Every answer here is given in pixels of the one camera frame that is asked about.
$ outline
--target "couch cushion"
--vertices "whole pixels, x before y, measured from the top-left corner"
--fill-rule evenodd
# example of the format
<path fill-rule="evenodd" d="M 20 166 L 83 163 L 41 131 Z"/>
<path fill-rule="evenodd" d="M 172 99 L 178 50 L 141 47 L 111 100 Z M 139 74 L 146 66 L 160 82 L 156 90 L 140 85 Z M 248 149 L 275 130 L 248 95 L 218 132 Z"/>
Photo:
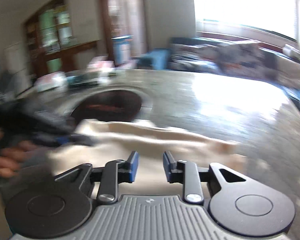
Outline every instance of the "couch cushion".
<path fill-rule="evenodd" d="M 193 57 L 215 62 L 219 57 L 218 47 L 201 45 L 172 44 L 172 54 L 185 57 Z"/>
<path fill-rule="evenodd" d="M 171 56 L 171 62 L 168 64 L 168 69 L 221 74 L 220 68 L 214 62 L 178 55 Z"/>
<path fill-rule="evenodd" d="M 277 55 L 277 82 L 283 86 L 300 89 L 300 64 Z"/>
<path fill-rule="evenodd" d="M 263 54 L 263 64 L 266 67 L 265 76 L 267 80 L 276 81 L 278 76 L 277 55 L 273 50 L 260 48 Z"/>
<path fill-rule="evenodd" d="M 211 38 L 185 38 L 185 37 L 173 37 L 170 39 L 170 44 L 184 44 L 184 45 L 200 45 L 200 44 L 209 44 L 218 46 L 219 44 L 232 44 L 232 41 L 225 41 L 220 39 L 211 39 Z"/>
<path fill-rule="evenodd" d="M 264 55 L 259 41 L 236 41 L 219 45 L 219 61 L 222 70 L 229 75 L 255 79 L 266 78 Z"/>

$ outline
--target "gray ribbed surface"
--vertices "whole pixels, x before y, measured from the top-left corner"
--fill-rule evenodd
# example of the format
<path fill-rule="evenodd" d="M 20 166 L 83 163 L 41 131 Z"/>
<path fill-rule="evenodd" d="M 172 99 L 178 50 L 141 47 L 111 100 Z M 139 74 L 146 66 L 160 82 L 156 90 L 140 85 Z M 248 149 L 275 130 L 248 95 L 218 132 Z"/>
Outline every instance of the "gray ribbed surface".
<path fill-rule="evenodd" d="M 12 240 L 29 240 L 15 235 Z M 177 196 L 125 195 L 110 206 L 100 206 L 85 225 L 55 240 L 235 240 L 210 221 L 205 210 Z M 273 237 L 287 240 L 287 236 Z"/>

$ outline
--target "doorway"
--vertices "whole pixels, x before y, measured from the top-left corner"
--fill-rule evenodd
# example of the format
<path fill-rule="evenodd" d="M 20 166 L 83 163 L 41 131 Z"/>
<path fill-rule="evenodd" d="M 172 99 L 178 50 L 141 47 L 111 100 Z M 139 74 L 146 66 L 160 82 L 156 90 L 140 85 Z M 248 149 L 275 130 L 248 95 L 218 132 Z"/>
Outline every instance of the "doorway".
<path fill-rule="evenodd" d="M 140 57 L 147 52 L 143 0 L 102 0 L 103 22 L 109 58 L 116 65 L 121 59 Z"/>

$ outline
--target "black circular pad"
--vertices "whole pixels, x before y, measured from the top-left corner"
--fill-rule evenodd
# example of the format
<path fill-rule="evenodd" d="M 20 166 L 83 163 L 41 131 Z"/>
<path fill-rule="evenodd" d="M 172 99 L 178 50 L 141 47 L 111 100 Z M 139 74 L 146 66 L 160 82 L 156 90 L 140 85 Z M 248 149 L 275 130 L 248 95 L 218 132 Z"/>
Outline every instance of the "black circular pad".
<path fill-rule="evenodd" d="M 248 237 L 287 232 L 295 216 L 286 195 L 252 179 L 224 182 L 211 198 L 208 211 L 226 230 Z"/>
<path fill-rule="evenodd" d="M 92 210 L 89 198 L 69 183 L 49 181 L 15 195 L 5 209 L 11 229 L 29 238 L 55 238 L 81 226 Z"/>
<path fill-rule="evenodd" d="M 78 124 L 83 119 L 104 122 L 131 122 L 139 113 L 142 98 L 128 90 L 97 93 L 81 102 L 71 116 Z"/>

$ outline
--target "beige blanket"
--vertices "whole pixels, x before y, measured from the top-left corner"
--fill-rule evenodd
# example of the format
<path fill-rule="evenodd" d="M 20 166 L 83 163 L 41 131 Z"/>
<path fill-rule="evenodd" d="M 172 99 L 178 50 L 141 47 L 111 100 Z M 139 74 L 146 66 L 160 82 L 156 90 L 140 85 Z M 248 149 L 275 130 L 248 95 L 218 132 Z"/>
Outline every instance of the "beige blanket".
<path fill-rule="evenodd" d="M 170 151 L 176 160 L 194 161 L 199 167 L 219 162 L 244 172 L 245 157 L 235 154 L 236 142 L 226 142 L 191 133 L 179 128 L 149 127 L 149 123 L 99 122 L 84 120 L 78 133 L 94 135 L 99 143 L 94 147 L 71 146 L 51 152 L 52 170 L 59 174 L 81 163 L 102 167 L 106 162 L 126 160 L 131 151 L 138 151 L 139 167 L 133 184 L 119 186 L 121 194 L 181 194 L 182 185 L 169 185 L 162 165 L 162 154 Z"/>

